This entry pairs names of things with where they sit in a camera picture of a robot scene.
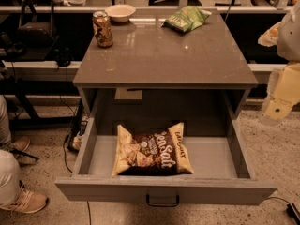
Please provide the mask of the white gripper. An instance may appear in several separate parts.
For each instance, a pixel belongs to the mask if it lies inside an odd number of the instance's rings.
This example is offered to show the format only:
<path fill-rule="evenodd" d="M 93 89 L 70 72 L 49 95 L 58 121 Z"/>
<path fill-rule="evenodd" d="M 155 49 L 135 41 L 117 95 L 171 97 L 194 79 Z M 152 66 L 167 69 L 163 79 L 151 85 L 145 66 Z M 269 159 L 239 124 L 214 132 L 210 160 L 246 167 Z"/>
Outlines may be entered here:
<path fill-rule="evenodd" d="M 267 126 L 275 126 L 290 113 L 300 101 L 300 63 L 290 62 L 280 70 L 274 90 L 263 102 L 260 121 Z"/>

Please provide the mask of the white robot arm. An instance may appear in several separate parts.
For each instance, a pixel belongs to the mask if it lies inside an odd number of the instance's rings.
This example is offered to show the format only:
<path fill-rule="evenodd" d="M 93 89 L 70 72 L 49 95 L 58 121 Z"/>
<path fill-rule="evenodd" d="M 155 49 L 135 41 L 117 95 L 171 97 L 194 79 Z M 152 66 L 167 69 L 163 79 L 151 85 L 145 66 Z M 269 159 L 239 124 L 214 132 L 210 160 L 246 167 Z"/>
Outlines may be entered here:
<path fill-rule="evenodd" d="M 277 46 L 277 54 L 288 61 L 275 68 L 269 77 L 267 97 L 262 105 L 261 122 L 279 124 L 300 102 L 300 2 L 258 39 L 265 47 Z"/>

